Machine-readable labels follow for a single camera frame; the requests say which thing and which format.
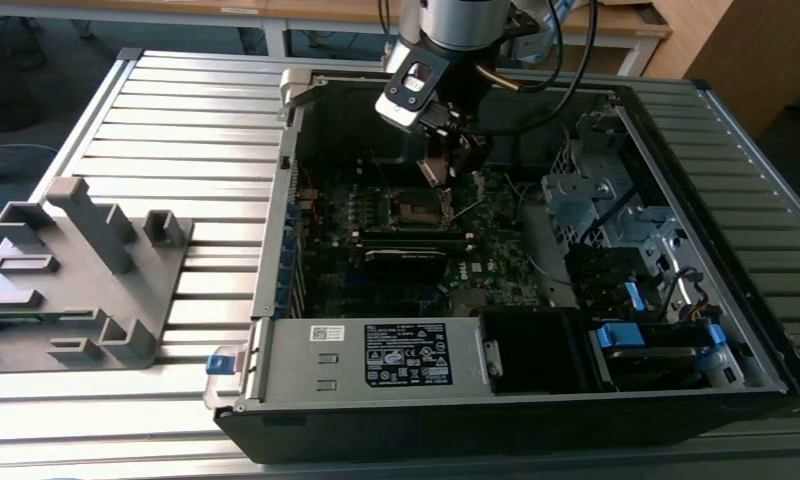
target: warning label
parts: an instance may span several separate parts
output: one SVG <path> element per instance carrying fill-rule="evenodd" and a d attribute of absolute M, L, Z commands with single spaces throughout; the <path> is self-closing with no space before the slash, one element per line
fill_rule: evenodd
<path fill-rule="evenodd" d="M 452 385 L 444 323 L 366 325 L 364 363 L 371 387 Z"/>

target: black cable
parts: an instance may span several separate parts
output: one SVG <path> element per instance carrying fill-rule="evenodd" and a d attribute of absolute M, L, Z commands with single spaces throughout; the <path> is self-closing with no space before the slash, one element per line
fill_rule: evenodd
<path fill-rule="evenodd" d="M 665 292 L 665 300 L 662 301 L 661 310 L 658 311 L 659 322 L 662 322 L 667 316 L 667 309 L 670 308 L 670 302 L 673 301 L 673 294 L 677 292 L 677 283 L 679 283 L 682 277 L 685 277 L 689 273 L 698 273 L 698 271 L 694 267 L 683 267 L 673 276 L 673 281 L 667 287 L 667 292 Z"/>
<path fill-rule="evenodd" d="M 638 186 L 635 185 L 631 187 L 631 189 L 629 189 L 626 194 L 622 197 L 619 197 L 619 199 L 617 200 L 614 205 L 611 205 L 611 208 L 609 208 L 609 211 L 605 212 L 605 214 L 599 218 L 597 218 L 597 220 L 590 224 L 590 227 L 587 227 L 587 230 L 585 230 L 585 233 L 582 233 L 582 236 L 578 239 L 579 245 L 582 243 L 585 243 L 585 241 L 590 237 L 590 234 L 602 225 L 605 225 L 605 223 L 611 219 L 611 217 L 617 214 L 617 212 L 619 212 L 623 209 L 623 207 L 629 203 L 629 200 L 631 200 L 631 197 L 634 197 L 637 194 L 638 194 Z"/>
<path fill-rule="evenodd" d="M 599 26 L 599 0 L 590 0 L 590 27 L 587 28 L 587 45 L 585 46 L 585 54 L 582 55 L 582 61 L 578 65 L 578 72 L 575 72 L 575 77 L 572 78 L 572 83 L 563 94 L 563 98 L 560 99 L 560 103 L 551 111 L 548 115 L 539 118 L 536 121 L 528 123 L 527 125 L 522 125 L 519 127 L 506 127 L 506 128 L 482 128 L 482 127 L 468 127 L 468 126 L 455 126 L 448 130 L 454 133 L 466 134 L 466 135 L 482 135 L 482 136 L 504 136 L 504 135 L 518 135 L 520 133 L 528 132 L 531 130 L 538 129 L 548 122 L 551 122 L 560 113 L 563 113 L 563 109 L 566 108 L 567 103 L 570 102 L 572 96 L 575 95 L 575 91 L 578 90 L 578 86 L 582 83 L 585 78 L 585 73 L 587 72 L 587 65 L 590 64 L 590 54 L 593 52 L 593 47 L 597 43 L 597 28 Z"/>
<path fill-rule="evenodd" d="M 555 65 L 555 71 L 551 72 L 551 77 L 544 82 L 539 82 L 536 85 L 523 85 L 519 93 L 536 93 L 542 92 L 548 86 L 555 83 L 560 76 L 560 70 L 563 69 L 563 29 L 560 27 L 560 19 L 558 18 L 558 10 L 555 9 L 554 0 L 548 0 L 548 10 L 551 11 L 551 19 L 555 23 L 555 34 L 558 38 L 558 63 Z"/>
<path fill-rule="evenodd" d="M 356 43 L 356 40 L 359 40 L 359 33 L 356 33 L 352 36 L 352 40 L 350 40 L 350 43 L 347 44 L 347 46 L 344 47 L 344 51 L 350 50 L 350 48 L 352 47 L 352 44 Z"/>
<path fill-rule="evenodd" d="M 386 44 L 391 44 L 391 0 L 376 0 L 379 7 L 379 24 L 386 34 Z"/>
<path fill-rule="evenodd" d="M 388 37 L 388 27 L 386 27 L 386 12 L 383 11 L 383 0 L 376 0 L 376 8 L 379 8 L 379 24 L 383 27 L 383 34 Z"/>

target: blue latch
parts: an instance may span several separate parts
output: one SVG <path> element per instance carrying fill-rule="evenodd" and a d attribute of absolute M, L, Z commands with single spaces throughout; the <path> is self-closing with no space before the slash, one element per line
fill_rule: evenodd
<path fill-rule="evenodd" d="M 641 298 L 641 291 L 635 282 L 626 282 L 626 291 L 631 297 L 631 304 L 635 306 L 635 310 L 639 312 L 646 310 L 646 304 L 643 303 L 643 298 Z"/>
<path fill-rule="evenodd" d="M 238 358 L 228 355 L 211 355 L 204 371 L 208 375 L 234 375 Z"/>
<path fill-rule="evenodd" d="M 597 330 L 599 345 L 602 348 L 611 347 L 645 347 L 643 334 L 637 323 L 606 323 Z"/>
<path fill-rule="evenodd" d="M 726 333 L 723 333 L 721 325 L 715 325 L 713 323 L 709 326 L 709 334 L 711 335 L 711 340 L 715 342 L 715 345 L 722 345 L 726 343 Z"/>

